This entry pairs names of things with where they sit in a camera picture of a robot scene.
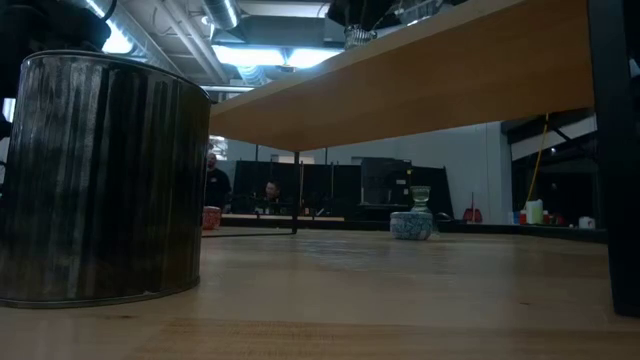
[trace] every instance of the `workbench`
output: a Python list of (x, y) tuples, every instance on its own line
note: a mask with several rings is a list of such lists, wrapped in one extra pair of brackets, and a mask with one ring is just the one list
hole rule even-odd
[[(223, 228), (217, 232), (260, 232)], [(3, 360), (636, 360), (607, 247), (301, 230), (203, 239), (201, 284), (118, 306), (0, 308)]]
[(632, 4), (469, 0), (213, 106), (209, 131), (292, 151), (298, 164), (300, 151), (595, 105), (614, 306), (640, 316)]

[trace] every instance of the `shelf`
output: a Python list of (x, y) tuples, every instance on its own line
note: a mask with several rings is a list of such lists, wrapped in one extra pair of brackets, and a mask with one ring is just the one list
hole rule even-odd
[(586, 0), (470, 0), (211, 110), (304, 151), (593, 106)]

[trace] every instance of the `ceramic bowl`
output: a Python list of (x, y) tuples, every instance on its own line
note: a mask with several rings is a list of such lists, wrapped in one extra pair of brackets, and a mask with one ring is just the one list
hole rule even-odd
[(391, 235), (399, 240), (425, 240), (431, 235), (433, 215), (423, 212), (391, 214)]

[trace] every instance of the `white bottle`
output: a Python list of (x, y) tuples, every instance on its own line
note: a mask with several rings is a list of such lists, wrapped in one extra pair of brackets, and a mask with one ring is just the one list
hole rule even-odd
[(527, 224), (542, 224), (542, 200), (527, 201)]

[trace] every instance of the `red object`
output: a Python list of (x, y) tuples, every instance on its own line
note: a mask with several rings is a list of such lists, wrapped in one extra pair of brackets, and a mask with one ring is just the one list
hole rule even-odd
[(220, 227), (222, 211), (215, 206), (207, 206), (202, 213), (202, 230), (215, 230)]
[(472, 224), (482, 223), (482, 213), (480, 213), (479, 209), (476, 209), (476, 206), (473, 202), (473, 193), (471, 193), (471, 207), (467, 208), (464, 211), (464, 215), (462, 215), (462, 219)]

